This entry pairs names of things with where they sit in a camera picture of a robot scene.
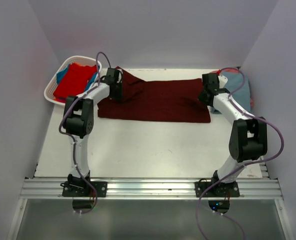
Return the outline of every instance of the dark red cloth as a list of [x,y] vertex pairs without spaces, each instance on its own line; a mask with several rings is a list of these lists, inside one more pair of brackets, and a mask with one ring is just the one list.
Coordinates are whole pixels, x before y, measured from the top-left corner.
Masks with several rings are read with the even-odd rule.
[[88,81],[97,71],[96,66],[81,66],[73,63],[54,91],[53,96],[63,100],[68,96],[76,96],[84,92]]
[[200,78],[193,80],[143,81],[123,70],[122,101],[105,98],[99,102],[100,118],[209,123],[206,105],[198,101],[203,89]]

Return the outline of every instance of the white plastic basket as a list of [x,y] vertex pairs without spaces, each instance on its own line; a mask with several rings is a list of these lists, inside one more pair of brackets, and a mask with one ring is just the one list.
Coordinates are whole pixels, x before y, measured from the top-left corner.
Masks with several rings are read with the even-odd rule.
[[[90,58],[90,57],[86,57],[86,56],[72,56],[68,59],[66,59],[64,61],[64,63],[61,65],[61,67],[59,68],[59,70],[56,72],[56,74],[54,74],[53,78],[51,79],[51,81],[49,82],[49,84],[47,85],[46,89],[44,90],[44,97],[46,98],[46,100],[57,104],[57,105],[61,105],[64,106],[65,103],[63,102],[59,102],[59,101],[55,101],[54,100],[54,96],[53,93],[54,91],[57,89],[57,73],[64,70],[69,64],[72,63],[78,63],[82,66],[94,66],[96,64],[96,60],[94,58]],[[101,63],[100,61],[98,61],[99,64],[99,71],[101,72]]]

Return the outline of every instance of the gray wall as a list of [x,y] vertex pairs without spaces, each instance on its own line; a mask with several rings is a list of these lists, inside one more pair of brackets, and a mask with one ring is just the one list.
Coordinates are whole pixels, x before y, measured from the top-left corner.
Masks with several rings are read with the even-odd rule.
[[29,3],[0,0],[0,240],[33,175],[52,107],[43,90],[58,67]]
[[[276,123],[285,138],[283,154],[268,165],[278,177],[296,235],[296,0],[279,0],[242,69],[249,75],[255,113]],[[280,141],[269,135],[269,155]]]
[[60,62],[108,54],[133,68],[239,66],[277,0],[29,0]]

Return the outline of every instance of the blue cloth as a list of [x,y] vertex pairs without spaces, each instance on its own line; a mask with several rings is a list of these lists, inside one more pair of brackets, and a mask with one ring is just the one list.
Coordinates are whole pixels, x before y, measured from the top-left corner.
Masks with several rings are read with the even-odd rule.
[[69,66],[70,66],[70,64],[67,65],[67,67],[64,70],[57,73],[57,84],[58,85],[61,82],[61,80],[63,79],[64,75],[67,73]]
[[[236,90],[242,84],[242,75],[239,73],[226,72],[222,71],[222,75],[224,75],[228,81],[224,85],[224,88],[229,90],[230,92]],[[249,81],[246,76],[246,82],[243,87],[235,92],[233,95],[234,100],[239,103],[246,111],[251,112],[250,108],[250,89],[249,89]],[[214,107],[211,108],[211,112],[215,114],[219,114],[220,112],[216,110]]]
[[[57,84],[59,85],[59,83],[61,82],[61,80],[63,79],[64,75],[67,73],[68,69],[69,69],[70,64],[62,71],[57,73]],[[97,73],[93,74],[93,76],[91,77],[90,81],[87,83],[86,88],[84,91],[88,90],[91,86],[91,84],[94,82],[94,79],[96,79]]]

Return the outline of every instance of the white table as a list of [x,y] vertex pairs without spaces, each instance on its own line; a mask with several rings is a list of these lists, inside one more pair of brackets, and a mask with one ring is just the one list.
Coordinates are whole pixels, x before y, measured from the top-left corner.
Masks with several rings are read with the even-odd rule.
[[[146,81],[200,78],[212,69],[126,69]],[[211,123],[148,122],[96,116],[89,137],[91,177],[209,178],[229,155],[230,124],[220,114]],[[63,107],[53,109],[35,177],[67,177],[71,145],[58,132]],[[240,178],[261,178],[259,165],[248,166]]]

